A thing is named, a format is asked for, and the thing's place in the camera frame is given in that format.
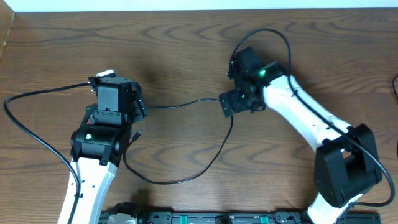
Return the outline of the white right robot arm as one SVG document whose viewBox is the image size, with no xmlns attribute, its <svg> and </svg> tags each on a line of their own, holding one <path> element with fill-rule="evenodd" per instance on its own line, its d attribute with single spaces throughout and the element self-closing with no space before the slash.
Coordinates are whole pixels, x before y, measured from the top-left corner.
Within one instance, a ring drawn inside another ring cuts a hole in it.
<svg viewBox="0 0 398 224">
<path fill-rule="evenodd" d="M 396 190 L 379 161 L 373 132 L 353 127 L 306 93 L 279 63 L 232 59 L 227 72 L 235 88 L 220 95 L 226 117 L 270 108 L 285 118 L 315 152 L 318 194 L 307 208 L 309 223 L 336 223 L 354 206 L 385 207 Z"/>
</svg>

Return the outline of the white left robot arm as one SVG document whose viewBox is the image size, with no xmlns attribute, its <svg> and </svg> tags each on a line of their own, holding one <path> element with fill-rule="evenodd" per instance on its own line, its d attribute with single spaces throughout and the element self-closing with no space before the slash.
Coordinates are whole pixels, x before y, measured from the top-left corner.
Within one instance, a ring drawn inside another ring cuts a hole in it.
<svg viewBox="0 0 398 224">
<path fill-rule="evenodd" d="M 86 107 L 71 136 L 71 165 L 59 223 L 98 223 L 121 157 L 142 134 L 132 125 L 147 116 L 141 87 L 129 78 L 90 77 L 98 102 Z"/>
</svg>

